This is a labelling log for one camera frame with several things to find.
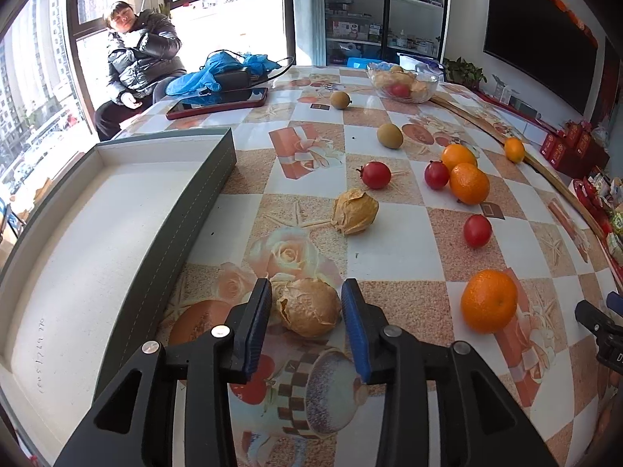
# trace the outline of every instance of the glass cabinet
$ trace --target glass cabinet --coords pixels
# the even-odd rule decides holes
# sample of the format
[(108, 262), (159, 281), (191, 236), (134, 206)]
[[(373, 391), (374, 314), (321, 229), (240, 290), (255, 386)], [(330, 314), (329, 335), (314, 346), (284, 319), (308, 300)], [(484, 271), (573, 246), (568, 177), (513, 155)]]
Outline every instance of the glass cabinet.
[(441, 60), (448, 0), (325, 0), (326, 64), (349, 58)]

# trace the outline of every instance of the flat screen tv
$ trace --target flat screen tv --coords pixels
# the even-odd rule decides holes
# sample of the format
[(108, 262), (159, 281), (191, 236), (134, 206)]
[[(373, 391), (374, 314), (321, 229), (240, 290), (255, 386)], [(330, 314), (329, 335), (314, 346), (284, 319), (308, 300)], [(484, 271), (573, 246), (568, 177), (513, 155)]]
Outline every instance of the flat screen tv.
[(597, 48), (552, 0), (489, 0), (484, 51), (584, 113)]

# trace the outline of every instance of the kiwi fruit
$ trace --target kiwi fruit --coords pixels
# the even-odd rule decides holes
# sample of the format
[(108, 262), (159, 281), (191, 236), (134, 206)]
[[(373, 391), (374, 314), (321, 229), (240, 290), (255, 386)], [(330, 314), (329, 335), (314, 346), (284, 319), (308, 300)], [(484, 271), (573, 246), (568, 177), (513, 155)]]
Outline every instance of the kiwi fruit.
[(395, 124), (385, 123), (376, 130), (376, 138), (379, 142), (390, 149), (398, 149), (403, 144), (403, 132)]
[(348, 93), (345, 93), (343, 91), (334, 91), (333, 93), (331, 93), (331, 98), (329, 98), (329, 101), (331, 102), (331, 105), (333, 105), (333, 107), (342, 111), (351, 104), (352, 100), (350, 99), (350, 96), (348, 96)]

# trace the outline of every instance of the short hair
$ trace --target short hair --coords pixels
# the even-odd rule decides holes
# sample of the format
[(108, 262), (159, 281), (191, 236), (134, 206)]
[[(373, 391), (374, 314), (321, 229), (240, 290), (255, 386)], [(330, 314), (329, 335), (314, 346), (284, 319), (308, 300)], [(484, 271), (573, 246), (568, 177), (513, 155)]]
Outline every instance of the short hair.
[(132, 9), (132, 5), (126, 2), (115, 2), (104, 13), (104, 24), (107, 28), (110, 28), (110, 22), (119, 15), (125, 9)]

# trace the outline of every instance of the black pants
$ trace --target black pants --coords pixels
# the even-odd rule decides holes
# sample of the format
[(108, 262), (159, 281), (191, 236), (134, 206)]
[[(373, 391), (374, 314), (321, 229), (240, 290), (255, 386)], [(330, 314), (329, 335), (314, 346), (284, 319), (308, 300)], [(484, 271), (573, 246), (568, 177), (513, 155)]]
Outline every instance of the black pants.
[(121, 131), (121, 126), (119, 125), (123, 121), (144, 112), (153, 104), (163, 99), (166, 96), (166, 87), (176, 78), (177, 76), (162, 79), (156, 84), (151, 96), (137, 99), (137, 101), (143, 103), (138, 109), (129, 109), (125, 105), (117, 105), (113, 101), (102, 104), (102, 106), (95, 111), (95, 128), (97, 129), (97, 135), (100, 141), (104, 142), (105, 140), (110, 140)]

